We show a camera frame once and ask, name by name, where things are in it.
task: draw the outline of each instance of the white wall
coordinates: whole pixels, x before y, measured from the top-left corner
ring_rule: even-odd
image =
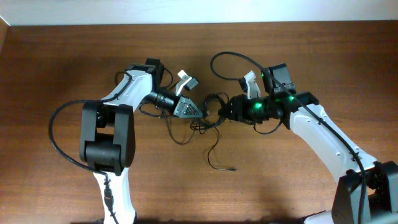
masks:
[[[10,25],[398,19],[398,0],[0,0]]]

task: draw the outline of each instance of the wooden table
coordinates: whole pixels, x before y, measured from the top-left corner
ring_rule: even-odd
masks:
[[[71,165],[49,142],[47,125],[56,107],[106,96],[116,71],[147,57],[196,76],[200,84],[186,94],[197,103],[209,93],[238,95],[237,82],[215,77],[209,67],[224,50],[265,67],[286,63],[297,90],[311,91],[355,143],[381,162],[398,162],[398,22],[11,27],[0,56],[2,223],[84,223],[103,216],[93,174]],[[215,67],[229,77],[255,70],[233,56],[219,58]],[[285,128],[263,136],[225,122],[211,159],[238,171],[222,172],[205,159],[216,140],[213,131],[178,146],[164,120],[134,116],[137,147],[129,178],[141,219],[270,221],[332,206],[332,176]],[[80,118],[78,105],[55,122],[57,142],[77,159]],[[189,122],[173,121],[178,140],[188,138]]]

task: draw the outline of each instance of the black wire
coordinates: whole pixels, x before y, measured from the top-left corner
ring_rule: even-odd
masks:
[[[151,103],[146,102],[146,101],[142,101],[142,102],[138,105],[138,110],[139,110],[142,114],[151,116],[151,117],[153,117],[153,118],[163,118],[164,116],[166,116],[166,114],[165,114],[163,111],[162,111],[161,114],[152,114],[152,113],[150,113],[150,112],[144,111],[144,110],[142,109],[142,106],[148,105],[148,104],[151,104]]]
[[[238,78],[228,78],[228,77],[221,76],[221,75],[220,75],[219,73],[217,73],[216,70],[214,69],[214,67],[213,67],[214,60],[216,60],[216,58],[217,58],[218,56],[223,55],[224,53],[225,53],[225,52],[220,52],[220,53],[214,55],[213,58],[210,60],[210,69],[211,69],[211,71],[212,71],[218,78],[222,78],[222,79],[224,79],[224,80],[236,80],[236,81],[239,81]]]
[[[170,135],[170,137],[172,138],[173,142],[175,142],[175,143],[177,143],[177,144],[183,146],[183,145],[188,144],[188,143],[192,140],[193,136],[195,135],[195,130],[192,131],[192,134],[191,134],[191,136],[189,137],[188,141],[186,141],[186,142],[179,142],[179,141],[175,140],[175,138],[173,137],[173,134],[172,134],[172,130],[171,130],[171,128],[170,128],[168,116],[164,116],[163,118],[164,118],[165,121],[166,121],[167,130],[169,131],[169,135]]]
[[[215,74],[217,77],[220,77],[220,78],[225,79],[225,80],[237,80],[237,81],[239,81],[238,78],[226,78],[226,77],[222,77],[221,75],[219,75],[218,73],[216,73],[216,72],[214,71],[213,62],[214,62],[215,58],[217,58],[217,57],[220,56],[220,55],[235,55],[235,56],[237,56],[237,57],[241,57],[241,58],[243,58],[243,59],[245,59],[245,60],[251,62],[251,63],[252,63],[253,65],[255,65],[257,68],[259,68],[263,74],[266,74],[270,79],[272,79],[272,81],[274,81],[276,84],[278,84],[278,85],[281,87],[281,89],[283,89],[284,92],[286,92],[289,96],[293,97],[294,100],[295,100],[300,106],[302,106],[306,111],[308,111],[308,112],[310,113],[311,116],[313,116],[313,117],[318,121],[319,125],[323,124],[327,129],[329,129],[330,132],[332,132],[332,133],[333,133],[333,134],[334,134],[334,135],[347,147],[347,149],[348,149],[349,152],[353,155],[355,161],[357,162],[357,164],[358,164],[358,166],[359,166],[359,169],[360,169],[360,171],[361,171],[361,174],[362,174],[362,176],[361,176],[361,197],[360,197],[360,200],[359,200],[359,212],[358,212],[358,224],[361,224],[361,223],[363,222],[364,201],[365,201],[365,196],[366,196],[366,173],[365,173],[365,170],[364,170],[364,168],[363,168],[361,159],[359,158],[358,154],[355,153],[354,149],[353,149],[353,148],[347,143],[347,141],[346,141],[343,137],[341,137],[340,134],[338,134],[328,123],[326,123],[322,118],[318,117],[312,110],[310,110],[307,106],[305,106],[299,99],[297,99],[296,97],[294,97],[294,95],[291,94],[291,92],[289,92],[288,89],[286,89],[286,87],[283,86],[276,78],[274,78],[274,77],[268,72],[268,70],[266,70],[265,68],[263,68],[260,64],[258,64],[257,62],[255,62],[253,59],[251,59],[251,58],[249,58],[249,57],[247,57],[247,56],[245,56],[245,55],[236,53],[236,52],[220,52],[220,53],[216,54],[216,55],[211,59],[211,62],[210,62],[211,70],[214,72],[214,74]]]
[[[126,88],[130,85],[130,83],[131,83],[131,81],[132,81],[131,75],[128,74],[127,72],[117,72],[116,75],[115,75],[115,77],[117,77],[119,74],[122,74],[122,73],[125,74],[125,75],[127,75],[127,76],[129,77],[129,80],[127,81],[127,83],[125,84],[125,86],[124,86],[117,94],[115,94],[114,96],[112,96],[112,97],[110,97],[110,98],[108,98],[108,99],[105,99],[105,100],[73,100],[73,101],[69,101],[69,102],[67,102],[67,103],[64,103],[64,104],[63,104],[62,106],[60,106],[59,108],[57,108],[57,109],[54,111],[54,113],[51,115],[51,118],[50,118],[50,121],[49,121],[49,138],[50,138],[51,144],[52,144],[52,146],[55,148],[55,150],[56,150],[62,157],[64,157],[66,160],[68,160],[68,161],[71,162],[72,164],[74,164],[74,165],[76,165],[76,166],[78,166],[78,167],[80,167],[80,168],[83,168],[83,169],[85,169],[85,170],[94,172],[94,173],[96,173],[96,174],[104,175],[104,176],[105,176],[104,185],[105,185],[106,187],[109,187],[109,177],[108,177],[107,173],[102,172],[102,171],[95,170],[95,169],[93,169],[93,168],[90,168],[90,167],[88,167],[88,166],[86,166],[86,165],[84,165],[84,164],[82,164],[82,163],[80,163],[80,162],[74,160],[72,157],[68,156],[66,153],[64,153],[64,152],[60,149],[60,147],[58,146],[58,144],[55,142],[55,139],[54,139],[54,135],[53,135],[53,124],[54,124],[54,121],[55,121],[55,117],[57,117],[57,115],[59,114],[59,112],[61,112],[61,110],[65,109],[65,108],[68,107],[68,106],[76,105],[76,104],[80,104],[80,103],[92,103],[92,102],[95,102],[95,103],[105,103],[105,102],[109,102],[109,101],[113,101],[113,100],[117,99],[117,98],[119,97],[119,95],[122,94],[122,93],[126,90]],[[115,223],[118,223],[117,220],[116,220],[116,217],[113,216],[113,218],[114,218]]]
[[[114,84],[117,86],[118,84],[119,84],[119,82],[118,82],[118,78],[119,78],[119,75],[124,75],[124,74],[126,74],[127,72],[116,72],[116,74],[114,74]]]
[[[206,114],[207,109],[208,109],[208,104],[211,101],[218,101],[223,107],[225,105],[225,101],[220,97],[220,95],[225,95],[227,98],[227,102],[229,101],[229,96],[226,93],[217,93],[217,94],[209,94],[205,100],[201,104],[199,104],[199,107],[203,107],[202,113]],[[214,123],[208,121],[206,118],[196,118],[192,121],[190,128],[194,131],[199,131],[200,134],[205,134],[207,130],[214,128],[216,129],[217,132],[217,141],[212,145],[210,150],[207,152],[207,162],[211,166],[211,168],[215,170],[228,170],[228,171],[236,171],[235,168],[219,168],[215,167],[211,164],[210,162],[210,152],[217,146],[218,142],[220,141],[220,132],[218,131],[217,127],[220,126],[223,122],[225,121],[225,118],[219,117],[218,120]]]
[[[216,145],[218,144],[218,142],[220,141],[220,132],[218,131],[218,129],[216,127],[214,127],[214,129],[217,132],[217,141],[216,143],[214,143],[214,145],[212,145],[211,149],[207,152],[207,163],[209,163],[209,165],[211,166],[211,168],[215,169],[215,170],[227,170],[227,171],[236,171],[235,168],[218,168],[215,167],[211,164],[210,162],[210,152],[216,147]]]
[[[269,132],[266,132],[266,133],[257,131],[257,129],[256,129],[256,123],[254,123],[253,129],[254,129],[257,133],[259,133],[259,134],[272,134],[272,133],[276,132],[276,130],[278,130],[278,128],[280,127],[281,124],[282,124],[282,120],[279,121],[279,124],[278,124],[272,131],[269,131]]]
[[[173,76],[173,73],[172,72],[170,72],[170,70],[169,69],[167,69],[167,68],[164,68],[164,70],[166,70],[169,74],[170,74],[170,77],[171,77],[171,81],[170,81],[170,83],[167,85],[167,86],[161,86],[162,88],[168,88],[170,85],[172,85],[173,84],[173,81],[174,81],[174,76]]]
[[[172,90],[177,84],[178,84],[178,82],[174,83],[174,84],[169,88],[169,90]]]
[[[115,222],[115,224],[119,224],[118,220],[116,219],[116,212],[111,212],[111,216],[113,218],[113,221]]]

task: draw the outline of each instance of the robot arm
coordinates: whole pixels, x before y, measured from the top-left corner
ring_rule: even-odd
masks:
[[[394,162],[381,164],[351,141],[328,117],[319,101],[309,92],[296,93],[286,64],[268,68],[269,73],[285,89],[262,76],[269,96],[253,98],[248,95],[232,97],[218,112],[224,118],[254,125],[270,118],[279,119],[287,129],[299,135],[318,155],[338,183],[335,201],[331,211],[312,215],[304,224],[358,223],[361,180],[376,189],[375,194],[364,200],[363,223],[398,223],[398,166]],[[243,90],[256,89],[253,82],[246,82]],[[358,155],[365,172],[361,173],[358,163],[348,148],[325,125],[321,124],[301,104],[324,120],[336,131]]]
[[[329,118],[321,105],[307,105],[317,116],[323,118],[348,144],[358,153],[365,170],[374,167],[376,158],[360,149],[350,138],[347,137]],[[290,129],[300,136],[317,154],[326,165],[336,183],[340,177],[345,176],[350,170],[360,172],[358,163],[347,150],[347,147],[326,127],[319,125],[318,121],[305,109],[298,108],[290,114]]]
[[[167,110],[179,118],[201,118],[202,112],[191,99],[181,95],[187,85],[191,90],[196,84],[195,78],[185,74],[178,85],[178,94],[160,88],[163,65],[159,60],[147,59],[145,65],[131,65],[122,81],[103,100],[110,99],[124,91],[114,100],[104,103],[90,102],[83,106],[81,119],[80,159],[94,170],[108,175],[108,186],[104,185],[105,176],[95,174],[103,198],[104,224],[115,223],[111,211],[118,223],[133,223],[136,212],[132,206],[129,191],[128,170],[135,153],[134,111],[142,100]],[[106,126],[114,127],[114,134],[97,132]]]

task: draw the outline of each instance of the green led light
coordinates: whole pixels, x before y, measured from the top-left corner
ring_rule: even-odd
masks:
[[[261,104],[261,103],[256,103],[256,104],[254,105],[254,107],[255,107],[256,109],[259,109],[259,108],[262,107],[262,104]]]

